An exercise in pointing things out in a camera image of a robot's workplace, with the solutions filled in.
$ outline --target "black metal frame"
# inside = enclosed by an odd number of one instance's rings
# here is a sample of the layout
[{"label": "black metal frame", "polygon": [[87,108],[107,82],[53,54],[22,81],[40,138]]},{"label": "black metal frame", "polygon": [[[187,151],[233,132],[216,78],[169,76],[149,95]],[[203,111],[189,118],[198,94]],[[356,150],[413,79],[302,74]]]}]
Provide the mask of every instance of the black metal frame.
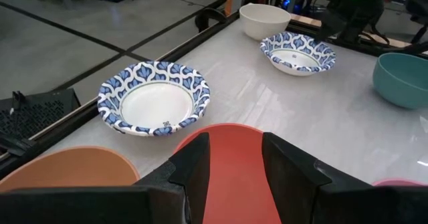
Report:
[{"label": "black metal frame", "polygon": [[[175,62],[197,46],[201,45],[203,42],[207,41],[210,37],[220,32],[222,29],[226,28],[228,25],[233,23],[235,20],[239,18],[238,12],[230,15],[227,18],[225,23],[217,23],[214,26],[206,29],[195,37],[191,38],[187,42],[181,44],[179,47],[165,54],[163,57],[159,58],[158,61],[168,61]],[[319,27],[301,23],[299,21],[291,20],[287,29],[288,31],[293,31],[295,33],[301,33],[305,35],[309,35],[311,37],[315,37]],[[380,56],[385,53],[379,48],[373,48],[373,46],[377,47],[390,47],[386,44],[382,43],[373,43],[369,40],[362,39],[360,45],[350,45],[347,43],[340,43],[335,41],[335,39],[327,39],[327,42],[332,43],[334,45],[339,45],[341,47],[346,47],[352,49],[354,51],[359,51],[361,53],[365,53],[373,56]],[[428,59],[427,55],[419,55],[421,58]],[[7,161],[0,165],[0,179],[9,174],[11,171],[14,171],[16,168],[21,165],[31,161],[44,151],[46,151],[51,146],[58,143],[60,140],[65,138],[67,135],[71,134],[73,131],[83,126],[89,120],[93,119],[98,115],[97,101],[93,99],[92,101],[84,104],[80,108],[78,108],[75,112],[72,112],[69,116],[64,117],[59,120],[57,123],[52,125],[50,129],[46,131],[42,131],[36,136],[30,138],[30,140],[34,140],[37,142],[37,150],[25,153],[22,157],[10,157]]]}]

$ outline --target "white marble table surface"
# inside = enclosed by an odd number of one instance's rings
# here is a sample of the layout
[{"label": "white marble table surface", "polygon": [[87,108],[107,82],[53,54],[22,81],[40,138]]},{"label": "white marble table surface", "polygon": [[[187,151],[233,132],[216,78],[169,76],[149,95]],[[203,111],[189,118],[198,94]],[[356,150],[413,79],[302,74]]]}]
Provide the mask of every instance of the white marble table surface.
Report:
[{"label": "white marble table surface", "polygon": [[204,118],[171,136],[144,138],[119,134],[97,116],[47,152],[106,146],[144,176],[192,131],[236,122],[273,132],[368,183],[393,177],[428,183],[428,110],[384,101],[372,88],[376,58],[331,47],[338,61],[330,71],[290,76],[270,64],[237,20],[178,61],[199,70],[210,86]]}]

